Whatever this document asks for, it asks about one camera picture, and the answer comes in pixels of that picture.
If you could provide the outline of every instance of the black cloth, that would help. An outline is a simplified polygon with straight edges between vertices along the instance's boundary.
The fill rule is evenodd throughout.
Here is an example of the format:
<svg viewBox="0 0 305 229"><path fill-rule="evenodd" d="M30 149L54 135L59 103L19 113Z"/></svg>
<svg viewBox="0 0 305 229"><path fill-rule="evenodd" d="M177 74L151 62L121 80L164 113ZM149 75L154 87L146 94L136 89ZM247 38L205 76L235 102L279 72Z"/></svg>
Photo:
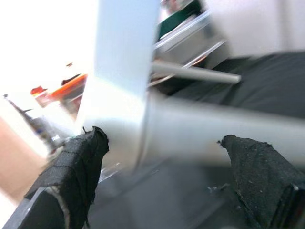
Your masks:
<svg viewBox="0 0 305 229"><path fill-rule="evenodd" d="M108 150L106 134L95 126L92 131L71 138L54 163L39 175L25 198L31 199L40 187L57 187L69 210L69 228L81 229L95 197L102 158Z"/></svg>
<svg viewBox="0 0 305 229"><path fill-rule="evenodd" d="M174 94L192 101L305 118L305 52L227 60L215 70L241 74L236 85L196 81Z"/></svg>
<svg viewBox="0 0 305 229"><path fill-rule="evenodd" d="M236 192L263 228L295 228L288 219L285 225L285 218L293 214L291 206L304 199L304 193L295 198L295 192L304 188L304 174L266 142L228 135L221 145L231 160Z"/></svg>

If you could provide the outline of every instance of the orange object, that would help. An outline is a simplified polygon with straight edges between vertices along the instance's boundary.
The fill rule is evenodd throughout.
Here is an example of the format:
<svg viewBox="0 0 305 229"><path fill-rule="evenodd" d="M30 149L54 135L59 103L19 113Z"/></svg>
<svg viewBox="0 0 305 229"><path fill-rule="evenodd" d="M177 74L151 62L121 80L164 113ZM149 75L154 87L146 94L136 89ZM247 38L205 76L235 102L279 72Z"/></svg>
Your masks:
<svg viewBox="0 0 305 229"><path fill-rule="evenodd" d="M62 87L57 89L56 91L51 93L51 98L55 100L60 100L62 97L65 95L69 94L72 92L74 89L80 87L81 85L85 84L86 79L87 79L87 74L82 74L75 79L67 82L64 84Z"/></svg>
<svg viewBox="0 0 305 229"><path fill-rule="evenodd" d="M32 95L40 94L41 92L44 92L46 89L43 89L41 86L33 88L30 92Z"/></svg>

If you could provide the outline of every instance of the black fabric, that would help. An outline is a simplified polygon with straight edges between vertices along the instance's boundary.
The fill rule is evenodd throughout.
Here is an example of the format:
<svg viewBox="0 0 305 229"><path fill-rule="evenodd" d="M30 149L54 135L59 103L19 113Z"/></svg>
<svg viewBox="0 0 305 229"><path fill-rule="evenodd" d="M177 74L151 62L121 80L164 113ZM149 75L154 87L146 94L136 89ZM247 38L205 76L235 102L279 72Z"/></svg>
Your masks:
<svg viewBox="0 0 305 229"><path fill-rule="evenodd" d="M165 160L118 172L96 188L91 229L258 229L230 170Z"/></svg>
<svg viewBox="0 0 305 229"><path fill-rule="evenodd" d="M81 229L100 177L102 158L108 152L106 134L98 127L69 140L54 163L46 168L25 198L39 187L56 186L70 212L70 228Z"/></svg>
<svg viewBox="0 0 305 229"><path fill-rule="evenodd" d="M215 70L241 74L241 83L196 81L174 96L305 118L305 52L274 54L236 62L225 61Z"/></svg>
<svg viewBox="0 0 305 229"><path fill-rule="evenodd" d="M221 145L231 159L234 188L255 219L263 228L282 225L273 219L292 213L291 191L305 184L304 174L266 142L228 135Z"/></svg>

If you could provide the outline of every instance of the red object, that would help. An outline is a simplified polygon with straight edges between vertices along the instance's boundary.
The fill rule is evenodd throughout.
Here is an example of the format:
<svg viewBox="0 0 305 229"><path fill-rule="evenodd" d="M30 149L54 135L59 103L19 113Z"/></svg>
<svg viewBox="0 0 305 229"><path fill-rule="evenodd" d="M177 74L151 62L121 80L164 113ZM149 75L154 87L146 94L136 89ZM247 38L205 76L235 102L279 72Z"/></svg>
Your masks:
<svg viewBox="0 0 305 229"><path fill-rule="evenodd" d="M46 89L43 89L41 86L39 87L36 87L36 88L33 88L31 91L30 91L30 94L39 94L41 92L44 92Z"/></svg>

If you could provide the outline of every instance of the metal rod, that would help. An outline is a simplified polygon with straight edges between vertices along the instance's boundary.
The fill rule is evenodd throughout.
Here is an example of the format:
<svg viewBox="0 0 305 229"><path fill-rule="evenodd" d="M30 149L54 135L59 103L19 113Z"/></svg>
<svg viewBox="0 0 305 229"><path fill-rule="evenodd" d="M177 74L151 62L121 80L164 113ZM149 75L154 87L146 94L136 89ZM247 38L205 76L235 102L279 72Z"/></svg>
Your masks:
<svg viewBox="0 0 305 229"><path fill-rule="evenodd" d="M226 150L216 142L236 135L272 144L293 165L305 165L302 119L158 95L150 95L146 158L175 156L229 164Z"/></svg>
<svg viewBox="0 0 305 229"><path fill-rule="evenodd" d="M176 74L176 77L196 80L208 80L221 83L239 83L241 76L231 73L223 73L203 68L189 67L185 68L182 65L154 61L152 63L152 70L157 73L172 73Z"/></svg>

